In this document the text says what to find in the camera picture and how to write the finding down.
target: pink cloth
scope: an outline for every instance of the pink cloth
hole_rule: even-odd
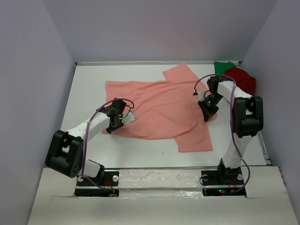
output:
[[[193,96],[198,77],[186,64],[163,72],[166,81],[106,82],[107,101],[128,98],[135,103],[136,121],[113,135],[141,139],[174,138],[180,152],[211,151],[207,124]],[[198,89],[206,90],[202,82]]]

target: wall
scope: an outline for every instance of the wall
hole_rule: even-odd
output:
[[[76,62],[242,60],[276,0],[44,0]]]
[[[0,224],[27,224],[75,65],[41,0],[0,7]]]
[[[279,0],[242,67],[257,78],[256,93],[264,100],[262,133],[300,222],[299,10],[300,1]]]

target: purple cable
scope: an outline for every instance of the purple cable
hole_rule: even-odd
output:
[[[87,126],[86,126],[86,131],[85,131],[85,136],[84,136],[84,141],[83,141],[83,158],[82,158],[82,170],[81,170],[81,176],[84,176],[84,168],[85,168],[85,159],[86,159],[86,152],[87,152],[87,146],[88,146],[88,136],[89,136],[89,129],[90,129],[90,122],[93,120],[93,118],[95,118],[95,116],[109,103],[114,102],[114,101],[118,101],[118,100],[124,100],[124,101],[128,101],[132,104],[132,108],[135,107],[135,104],[133,101],[126,99],[126,98],[115,98],[113,100],[110,100],[108,102],[106,102],[105,104],[103,104],[102,106],[100,106],[95,113],[91,116],[90,121],[88,122]]]
[[[232,110],[232,108],[233,108],[233,96],[234,96],[234,90],[235,90],[235,87],[236,87],[236,81],[235,81],[234,79],[232,79],[231,77],[229,77],[229,76],[227,76],[227,75],[224,75],[224,74],[210,74],[210,75],[206,75],[206,76],[200,78],[200,79],[196,82],[196,84],[195,84],[195,86],[194,86],[195,93],[197,93],[197,90],[196,90],[197,84],[198,84],[203,78],[209,77],[209,76],[225,76],[225,77],[229,78],[230,80],[232,80],[233,83],[234,83],[234,86],[233,86],[232,91],[231,91],[231,97],[230,97],[230,128],[231,128],[231,138],[232,138],[232,142],[233,142],[233,144],[234,144],[234,146],[235,146],[235,149],[236,149],[236,151],[238,152],[239,157],[241,158],[241,160],[242,160],[243,163],[245,164],[246,168],[248,169],[248,178],[247,178],[247,180],[245,181],[245,183],[244,183],[244,185],[243,185],[242,187],[240,187],[240,188],[239,188],[238,190],[236,190],[236,191],[233,191],[233,192],[230,192],[230,193],[229,193],[230,195],[232,195],[232,194],[234,194],[234,193],[237,193],[237,192],[241,191],[241,190],[248,184],[248,182],[249,182],[249,180],[250,180],[250,168],[249,168],[248,164],[245,162],[245,160],[243,159],[243,156],[242,156],[242,154],[241,154],[241,152],[240,152],[240,150],[239,150],[239,148],[238,148],[238,146],[237,146],[237,144],[236,144],[236,142],[235,142],[235,139],[234,139],[234,133],[233,133],[233,110]]]

